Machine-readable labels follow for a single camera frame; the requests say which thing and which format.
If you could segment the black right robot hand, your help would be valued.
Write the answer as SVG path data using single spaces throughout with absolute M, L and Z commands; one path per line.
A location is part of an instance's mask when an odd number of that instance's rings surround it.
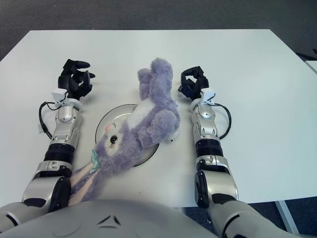
M 201 98 L 203 88 L 209 88 L 209 81 L 200 66 L 189 68 L 181 73 L 181 85 L 178 91 L 185 97 L 192 101 Z

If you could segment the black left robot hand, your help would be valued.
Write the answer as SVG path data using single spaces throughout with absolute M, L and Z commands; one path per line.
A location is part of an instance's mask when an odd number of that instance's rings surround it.
M 80 100 L 92 90 L 91 78 L 96 76 L 88 70 L 80 71 L 90 67 L 88 62 L 68 59 L 63 66 L 63 71 L 58 78 L 58 88 L 66 89 L 68 98 Z

